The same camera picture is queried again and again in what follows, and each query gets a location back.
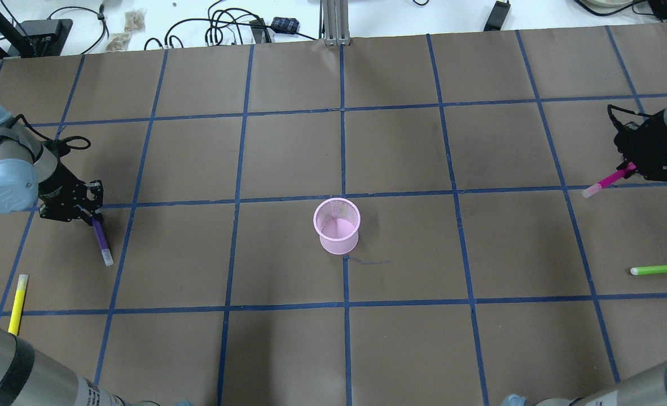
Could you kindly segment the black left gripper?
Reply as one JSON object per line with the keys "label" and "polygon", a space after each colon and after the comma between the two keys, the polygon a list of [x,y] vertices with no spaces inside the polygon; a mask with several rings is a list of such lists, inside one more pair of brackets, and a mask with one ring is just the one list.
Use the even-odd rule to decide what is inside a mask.
{"label": "black left gripper", "polygon": [[52,174],[38,184],[40,218],[60,222],[80,219],[89,226],[102,224],[104,185],[97,179],[83,182],[59,159]]}

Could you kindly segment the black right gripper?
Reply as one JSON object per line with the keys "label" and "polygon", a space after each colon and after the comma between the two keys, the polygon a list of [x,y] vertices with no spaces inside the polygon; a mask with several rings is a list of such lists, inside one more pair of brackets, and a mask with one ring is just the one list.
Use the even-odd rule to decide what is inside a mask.
{"label": "black right gripper", "polygon": [[622,123],[615,119],[615,146],[623,162],[617,170],[625,170],[625,178],[638,173],[651,182],[667,182],[667,123],[665,111],[655,114],[625,113],[645,118],[641,125]]}

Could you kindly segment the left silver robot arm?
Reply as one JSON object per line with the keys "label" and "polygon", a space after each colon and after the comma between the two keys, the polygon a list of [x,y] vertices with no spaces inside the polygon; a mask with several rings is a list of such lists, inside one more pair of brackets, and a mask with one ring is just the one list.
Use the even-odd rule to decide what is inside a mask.
{"label": "left silver robot arm", "polygon": [[148,142],[143,121],[73,126],[92,141],[83,160],[104,167],[106,187],[122,177],[126,201],[104,209],[114,264],[100,259],[85,224],[41,219],[33,211],[0,215],[0,380],[16,343],[34,349],[34,365],[16,404],[85,405],[99,388],[128,403],[215,404],[210,367],[196,360],[194,317],[175,313],[110,312],[132,289],[162,295],[150,281],[170,274],[163,236],[175,210],[132,206],[133,183]]}

